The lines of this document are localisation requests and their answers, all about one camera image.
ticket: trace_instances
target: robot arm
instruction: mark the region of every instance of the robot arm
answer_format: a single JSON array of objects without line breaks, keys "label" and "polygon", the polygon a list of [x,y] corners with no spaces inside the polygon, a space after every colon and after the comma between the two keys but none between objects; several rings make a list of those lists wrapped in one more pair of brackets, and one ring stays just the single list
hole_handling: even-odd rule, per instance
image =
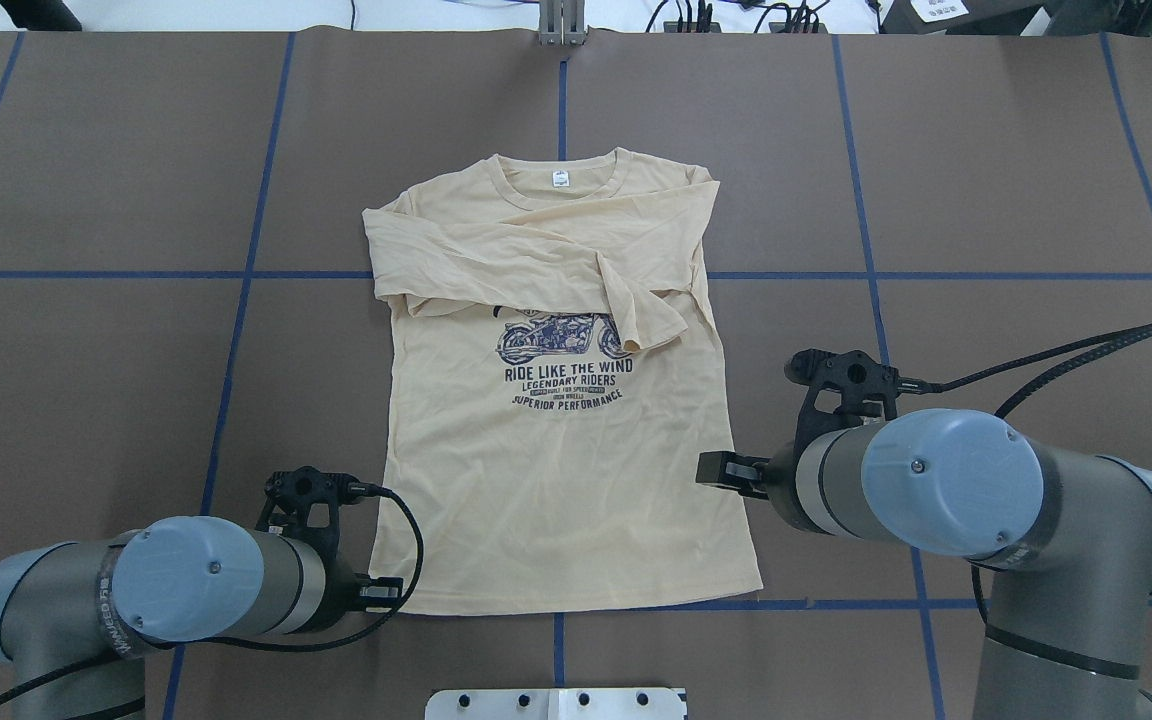
[{"label": "robot arm", "polygon": [[[180,516],[0,561],[0,661],[20,683],[70,664],[123,660],[92,662],[22,694],[15,717],[138,720],[147,653],[218,635],[312,632],[366,607],[396,611],[411,588],[401,596],[402,579],[356,575],[335,555],[338,507],[387,493],[301,468],[266,483],[256,530]],[[308,514],[320,503],[329,524],[314,528]]]},{"label": "robot arm", "polygon": [[[900,382],[890,367],[864,369],[852,381]],[[882,393],[851,389],[858,409]],[[819,412],[811,404],[804,414]],[[810,532],[903,541],[999,570],[975,720],[1152,719],[1138,682],[1152,471],[1043,446],[972,410],[870,424],[836,415],[836,429],[817,424],[828,432],[804,435],[799,424],[796,442],[768,460],[704,454],[698,482],[767,498]]]}]

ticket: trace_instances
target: white paper label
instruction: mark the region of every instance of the white paper label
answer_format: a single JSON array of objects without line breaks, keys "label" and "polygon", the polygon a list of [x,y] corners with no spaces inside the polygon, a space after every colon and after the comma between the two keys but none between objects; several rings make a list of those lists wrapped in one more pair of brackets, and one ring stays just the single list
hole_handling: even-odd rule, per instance
[{"label": "white paper label", "polygon": [[963,0],[910,0],[914,12],[924,23],[934,23],[939,20],[956,18],[958,15],[968,14]]}]

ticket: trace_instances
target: gray metal bracket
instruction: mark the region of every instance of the gray metal bracket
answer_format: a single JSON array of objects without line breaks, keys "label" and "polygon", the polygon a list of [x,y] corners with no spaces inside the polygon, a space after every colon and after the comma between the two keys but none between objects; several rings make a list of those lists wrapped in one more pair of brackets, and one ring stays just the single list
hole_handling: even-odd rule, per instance
[{"label": "gray metal bracket", "polygon": [[585,0],[540,0],[540,45],[585,45]]}]

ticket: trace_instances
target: white mounting plate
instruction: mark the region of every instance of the white mounting plate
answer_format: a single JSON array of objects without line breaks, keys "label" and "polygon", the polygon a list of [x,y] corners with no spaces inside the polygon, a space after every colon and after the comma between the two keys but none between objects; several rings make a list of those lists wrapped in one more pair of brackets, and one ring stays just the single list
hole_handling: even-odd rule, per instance
[{"label": "white mounting plate", "polygon": [[687,720],[685,698],[676,688],[439,691],[425,703],[425,720]]}]

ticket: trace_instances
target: t-shirt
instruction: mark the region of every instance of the t-shirt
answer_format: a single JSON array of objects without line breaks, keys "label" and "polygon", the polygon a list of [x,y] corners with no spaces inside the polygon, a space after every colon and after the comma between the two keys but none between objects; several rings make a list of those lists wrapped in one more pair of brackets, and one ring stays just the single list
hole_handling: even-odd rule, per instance
[{"label": "t-shirt", "polygon": [[[404,611],[675,605],[761,588],[700,237],[708,170],[617,149],[492,156],[364,211],[394,341],[384,484],[426,543]],[[370,574],[410,575],[380,510]]]}]

